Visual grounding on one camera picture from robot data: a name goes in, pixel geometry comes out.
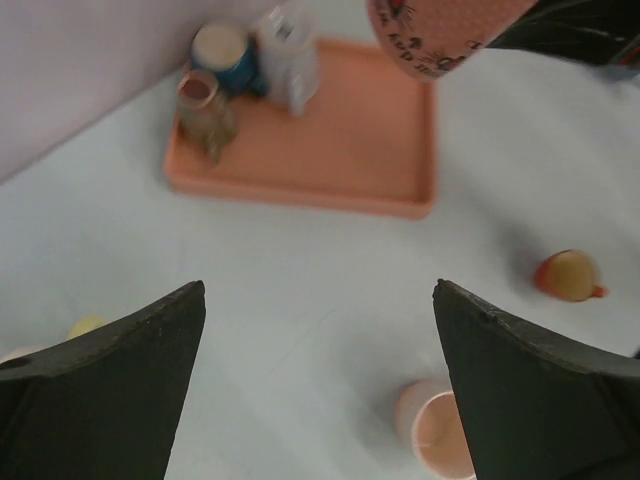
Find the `pink mug with handle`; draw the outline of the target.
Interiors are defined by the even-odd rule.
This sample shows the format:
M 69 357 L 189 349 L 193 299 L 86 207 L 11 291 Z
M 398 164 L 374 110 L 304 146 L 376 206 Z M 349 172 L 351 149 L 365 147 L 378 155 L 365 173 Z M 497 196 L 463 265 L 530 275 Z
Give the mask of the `pink mug with handle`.
M 373 0 L 366 3 L 382 49 L 411 77 L 428 82 L 486 48 L 534 0 Z

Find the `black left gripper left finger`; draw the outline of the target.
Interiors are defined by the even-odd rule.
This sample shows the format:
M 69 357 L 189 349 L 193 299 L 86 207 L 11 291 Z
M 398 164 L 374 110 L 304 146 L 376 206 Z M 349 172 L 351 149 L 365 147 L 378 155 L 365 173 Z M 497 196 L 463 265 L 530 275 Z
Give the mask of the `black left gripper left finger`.
M 164 477 L 205 324 L 190 282 L 1 365 L 4 479 Z

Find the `small orange mug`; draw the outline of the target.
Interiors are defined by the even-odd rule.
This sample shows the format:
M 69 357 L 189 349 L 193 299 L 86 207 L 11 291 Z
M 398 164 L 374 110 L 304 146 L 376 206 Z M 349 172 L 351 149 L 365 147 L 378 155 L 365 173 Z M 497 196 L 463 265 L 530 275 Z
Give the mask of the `small orange mug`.
M 533 277 L 539 291 L 573 303 L 606 297 L 609 291 L 600 281 L 601 272 L 595 260 L 577 249 L 551 255 L 537 267 Z

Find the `yellow faceted mug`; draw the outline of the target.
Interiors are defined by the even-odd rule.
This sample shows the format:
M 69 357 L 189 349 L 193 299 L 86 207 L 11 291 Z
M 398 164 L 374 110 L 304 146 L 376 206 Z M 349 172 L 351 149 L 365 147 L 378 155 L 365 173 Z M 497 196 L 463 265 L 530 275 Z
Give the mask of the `yellow faceted mug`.
M 102 317 L 97 315 L 88 315 L 86 317 L 83 317 L 73 325 L 69 334 L 67 335 L 67 339 L 71 340 L 77 338 L 81 335 L 96 330 L 104 326 L 105 324 L 106 321 Z

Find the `large peach mug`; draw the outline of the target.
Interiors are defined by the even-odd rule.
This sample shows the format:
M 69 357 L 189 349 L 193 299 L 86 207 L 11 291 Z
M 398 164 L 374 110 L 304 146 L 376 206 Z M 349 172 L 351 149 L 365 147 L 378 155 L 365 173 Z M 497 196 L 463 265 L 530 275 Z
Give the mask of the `large peach mug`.
M 406 387 L 395 404 L 394 425 L 405 449 L 438 478 L 476 477 L 450 386 L 420 380 Z

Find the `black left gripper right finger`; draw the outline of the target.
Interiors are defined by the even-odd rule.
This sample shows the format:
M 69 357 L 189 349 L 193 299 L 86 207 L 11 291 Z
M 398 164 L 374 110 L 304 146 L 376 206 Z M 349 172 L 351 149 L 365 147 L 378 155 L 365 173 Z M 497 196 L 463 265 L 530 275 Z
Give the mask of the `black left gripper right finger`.
M 433 308 L 479 479 L 639 476 L 639 361 L 438 281 Z

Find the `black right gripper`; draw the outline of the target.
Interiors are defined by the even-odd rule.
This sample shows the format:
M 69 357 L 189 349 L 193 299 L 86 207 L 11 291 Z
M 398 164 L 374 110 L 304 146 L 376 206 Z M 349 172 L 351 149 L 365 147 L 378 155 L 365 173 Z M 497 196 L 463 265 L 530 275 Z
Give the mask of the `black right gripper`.
M 489 47 L 637 68 L 639 15 L 639 0 L 538 1 Z

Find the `white-grey mug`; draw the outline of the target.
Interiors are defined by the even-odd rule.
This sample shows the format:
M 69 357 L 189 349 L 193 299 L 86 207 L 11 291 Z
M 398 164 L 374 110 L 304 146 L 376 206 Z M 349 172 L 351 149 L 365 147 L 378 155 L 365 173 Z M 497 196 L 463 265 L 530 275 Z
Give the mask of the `white-grey mug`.
M 300 116 L 320 86 L 318 34 L 310 12 L 284 1 L 255 25 L 259 67 L 267 98 Z

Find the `dark blue mug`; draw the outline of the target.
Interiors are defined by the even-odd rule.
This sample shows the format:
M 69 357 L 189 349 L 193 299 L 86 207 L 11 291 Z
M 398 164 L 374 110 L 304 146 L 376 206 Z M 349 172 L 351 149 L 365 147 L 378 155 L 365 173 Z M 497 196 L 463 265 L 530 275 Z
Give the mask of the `dark blue mug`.
M 254 42 L 246 30 L 226 22 L 210 22 L 195 34 L 189 50 L 191 66 L 212 74 L 230 96 L 267 95 Z

